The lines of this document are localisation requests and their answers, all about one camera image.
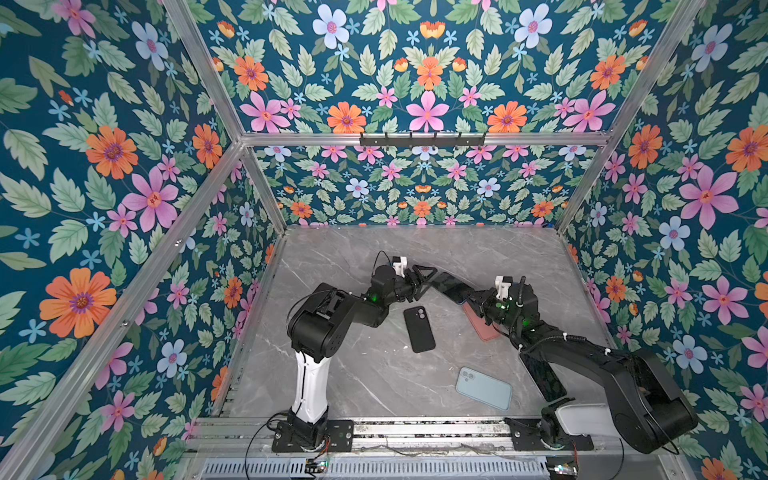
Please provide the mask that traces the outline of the dark blue smartphone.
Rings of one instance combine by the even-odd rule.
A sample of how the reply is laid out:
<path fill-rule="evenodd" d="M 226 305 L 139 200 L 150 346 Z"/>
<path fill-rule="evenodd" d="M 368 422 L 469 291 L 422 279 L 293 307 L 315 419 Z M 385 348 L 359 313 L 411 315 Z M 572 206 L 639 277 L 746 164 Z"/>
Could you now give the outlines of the dark blue smartphone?
<path fill-rule="evenodd" d="M 448 272 L 436 274 L 430 284 L 434 290 L 441 293 L 457 305 L 463 305 L 475 289 Z"/>

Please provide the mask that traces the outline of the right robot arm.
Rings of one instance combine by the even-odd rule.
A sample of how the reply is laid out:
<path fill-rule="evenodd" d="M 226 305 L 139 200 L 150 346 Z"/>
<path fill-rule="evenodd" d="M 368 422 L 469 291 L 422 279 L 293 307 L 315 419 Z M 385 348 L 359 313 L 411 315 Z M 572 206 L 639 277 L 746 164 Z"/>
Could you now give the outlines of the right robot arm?
<path fill-rule="evenodd" d="M 699 417 L 672 375 L 647 349 L 614 350 L 541 319 L 529 285 L 514 283 L 505 296 L 471 290 L 463 303 L 488 326 L 499 326 L 520 358 L 555 364 L 600 385 L 608 421 L 634 450 L 649 454 L 699 425 Z"/>

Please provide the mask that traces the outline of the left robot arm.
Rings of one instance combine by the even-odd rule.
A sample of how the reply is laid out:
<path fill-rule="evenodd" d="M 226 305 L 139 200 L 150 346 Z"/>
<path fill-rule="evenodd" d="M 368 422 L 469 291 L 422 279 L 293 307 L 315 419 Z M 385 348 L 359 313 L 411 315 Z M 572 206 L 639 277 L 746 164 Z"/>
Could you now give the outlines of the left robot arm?
<path fill-rule="evenodd" d="M 392 304 L 419 300 L 437 273 L 435 267 L 408 266 L 406 258 L 397 257 L 373 269 L 369 287 L 362 294 L 321 283 L 302 299 L 287 324 L 297 360 L 296 396 L 288 413 L 289 425 L 305 437 L 325 433 L 330 359 L 350 327 L 379 327 Z"/>

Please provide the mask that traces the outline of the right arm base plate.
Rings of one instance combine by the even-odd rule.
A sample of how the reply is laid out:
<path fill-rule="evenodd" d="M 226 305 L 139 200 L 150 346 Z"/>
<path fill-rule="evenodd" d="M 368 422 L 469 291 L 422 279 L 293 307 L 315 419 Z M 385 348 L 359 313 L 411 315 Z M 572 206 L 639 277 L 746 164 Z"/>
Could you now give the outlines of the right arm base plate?
<path fill-rule="evenodd" d="M 553 421 L 544 418 L 504 417 L 503 422 L 510 429 L 510 437 L 517 451 L 593 451 L 590 436 L 569 435 Z"/>

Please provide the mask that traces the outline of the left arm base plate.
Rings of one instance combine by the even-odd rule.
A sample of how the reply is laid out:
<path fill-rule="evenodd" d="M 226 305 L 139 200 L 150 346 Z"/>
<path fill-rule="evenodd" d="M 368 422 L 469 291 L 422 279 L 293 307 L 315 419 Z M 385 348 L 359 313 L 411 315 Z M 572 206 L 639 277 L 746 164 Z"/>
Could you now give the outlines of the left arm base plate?
<path fill-rule="evenodd" d="M 273 453 L 350 452 L 355 433 L 351 420 L 327 420 L 305 424 L 298 420 L 278 423 L 273 437 Z"/>

